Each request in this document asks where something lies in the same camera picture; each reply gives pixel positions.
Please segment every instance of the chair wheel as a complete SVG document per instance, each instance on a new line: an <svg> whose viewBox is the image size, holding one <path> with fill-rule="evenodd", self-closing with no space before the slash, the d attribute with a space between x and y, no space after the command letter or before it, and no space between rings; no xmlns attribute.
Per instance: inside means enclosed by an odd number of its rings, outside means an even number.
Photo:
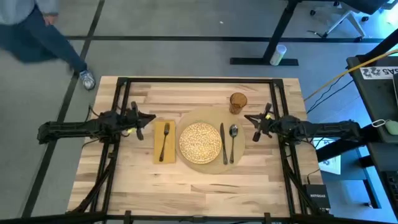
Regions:
<svg viewBox="0 0 398 224"><path fill-rule="evenodd" d="M354 43L362 42L362 40L363 40L363 37L357 37L354 39Z"/></svg>

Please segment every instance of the office chair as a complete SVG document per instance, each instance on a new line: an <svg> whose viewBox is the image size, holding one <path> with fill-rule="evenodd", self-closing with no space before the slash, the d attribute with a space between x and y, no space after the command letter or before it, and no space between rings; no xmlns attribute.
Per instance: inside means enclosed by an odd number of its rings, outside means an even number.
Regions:
<svg viewBox="0 0 398 224"><path fill-rule="evenodd" d="M333 5L336 7L327 8L327 12L334 14L339 14L341 17L322 35L322 38L328 37L329 33L336 28L339 24L343 22L344 19L348 19L350 23L359 32L360 36L355 38L355 42L360 42L365 37L365 31L363 31L359 22L355 19L353 12L363 12L369 15L375 13L379 8L381 8L388 0L343 0L341 3L335 2ZM310 15L314 16L318 11L326 11L325 7L316 7L310 11ZM365 22L369 19L368 16L362 17L362 21Z"/></svg>

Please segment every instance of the yellow cable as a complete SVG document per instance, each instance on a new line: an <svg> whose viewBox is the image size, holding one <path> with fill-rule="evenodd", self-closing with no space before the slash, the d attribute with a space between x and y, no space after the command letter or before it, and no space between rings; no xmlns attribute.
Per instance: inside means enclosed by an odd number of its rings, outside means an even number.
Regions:
<svg viewBox="0 0 398 224"><path fill-rule="evenodd" d="M315 92L313 92L309 97L307 97L306 99L304 99L304 101L307 101L307 100L308 100L309 98L311 98L313 95L315 95L315 94L317 94L319 91L321 91L324 87L330 85L332 82L334 82L336 79L342 77L343 75L346 75L347 73L350 73L350 72L352 72L353 70L357 70L357 69L359 69L359 68L361 68L361 67L363 67L363 66L365 66L365 65L368 65L368 64L370 64L370 63L372 63L372 62L374 62L374 61L379 60L380 58L387 57L388 55L392 55L392 54L394 54L394 53L398 53L398 49L397 49L397 50L391 50L390 52L387 52L387 53L385 53L385 54L382 54L382 55L380 55L380 56L377 56L377 57L375 57L375 58L372 58L371 60L368 60L367 62L364 62L364 63L362 63L361 65L357 65L357 66L355 66L355 67L353 67L353 68L351 68L351 69L349 69L349 70L347 70L347 71L341 73L340 75L336 76L336 77L333 78L332 80L330 80L330 81L328 81L327 83L325 83L321 88L319 88L319 89L317 89Z"/></svg>

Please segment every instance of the white sneaker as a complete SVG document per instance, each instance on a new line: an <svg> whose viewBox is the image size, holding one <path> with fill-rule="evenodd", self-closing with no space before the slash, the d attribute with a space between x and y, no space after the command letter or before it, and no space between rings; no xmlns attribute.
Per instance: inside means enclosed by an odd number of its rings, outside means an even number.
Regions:
<svg viewBox="0 0 398 224"><path fill-rule="evenodd" d="M92 90L95 87L95 79L90 70L80 72L79 77L86 90Z"/></svg>

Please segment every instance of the wooden table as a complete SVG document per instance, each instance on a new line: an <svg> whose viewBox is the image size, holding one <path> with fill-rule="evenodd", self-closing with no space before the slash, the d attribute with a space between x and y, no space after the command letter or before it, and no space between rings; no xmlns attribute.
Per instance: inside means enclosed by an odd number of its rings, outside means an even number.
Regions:
<svg viewBox="0 0 398 224"><path fill-rule="evenodd" d="M95 112L111 109L117 79L102 77L95 99ZM289 113L305 120L307 115L299 80L285 78L283 81ZM243 117L244 114L263 112L266 103L271 102L268 84L131 85L128 102L136 101L143 113L156 114L157 119L174 119L177 125L184 113L195 108L219 106L227 110L229 96L235 92L244 93L248 105L237 116L245 132L246 149L236 167L219 175L191 170L179 158L175 164L154 165L154 130L153 123L149 123L142 130L143 141L139 141L135 135L121 140L109 214L123 215L126 210L131 210L135 215L263 217L264 212L269 212L272 217L289 217L277 136L273 134L272 139L262 136L259 142L253 142L254 127ZM75 208L94 186L101 151L102 144L98 142L83 148L69 210ZM307 174L319 168L317 156L312 146L303 143L297 146L297 157L302 181L305 183ZM322 183L320 172L312 174L310 179L312 184ZM292 188L296 212L299 213L299 200L293 184ZM99 197L98 209L102 207L102 200L103 191Z"/></svg>

